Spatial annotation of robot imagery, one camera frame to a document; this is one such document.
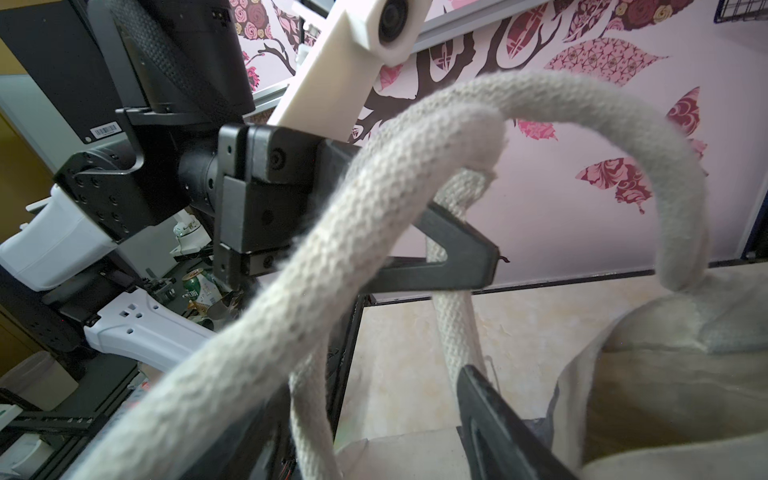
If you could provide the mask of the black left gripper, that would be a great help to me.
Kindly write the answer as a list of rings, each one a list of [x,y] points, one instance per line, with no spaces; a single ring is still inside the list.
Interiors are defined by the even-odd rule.
[[[273,272],[359,150],[285,127],[223,126],[214,182],[217,280],[236,288]]]

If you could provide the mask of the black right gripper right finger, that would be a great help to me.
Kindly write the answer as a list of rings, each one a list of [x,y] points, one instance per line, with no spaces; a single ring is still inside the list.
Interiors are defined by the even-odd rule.
[[[473,479],[573,479],[487,378],[464,366],[457,379],[460,437]]]

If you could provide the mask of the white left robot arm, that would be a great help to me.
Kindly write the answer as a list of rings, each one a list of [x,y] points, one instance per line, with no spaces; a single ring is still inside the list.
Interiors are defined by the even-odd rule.
[[[238,288],[270,273],[339,185],[346,141],[379,69],[421,43],[426,1],[301,1],[320,28],[264,126],[238,37],[261,38],[260,1],[92,1],[97,64],[121,101],[107,134],[73,154],[40,212],[1,246],[3,276],[42,294],[67,349],[161,371],[211,337],[141,287],[98,269],[121,243],[191,207],[212,238],[215,277]]]

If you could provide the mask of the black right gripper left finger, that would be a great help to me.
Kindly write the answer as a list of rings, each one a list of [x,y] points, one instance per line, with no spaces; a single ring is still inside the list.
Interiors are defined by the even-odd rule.
[[[284,385],[228,427],[182,475],[184,479],[288,479],[295,467],[290,392]]]

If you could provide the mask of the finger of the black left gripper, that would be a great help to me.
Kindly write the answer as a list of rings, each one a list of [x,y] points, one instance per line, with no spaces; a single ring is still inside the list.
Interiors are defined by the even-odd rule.
[[[361,288],[362,294],[478,290],[493,282],[500,251],[477,229],[435,202],[413,225],[437,243],[446,258],[389,257]]]

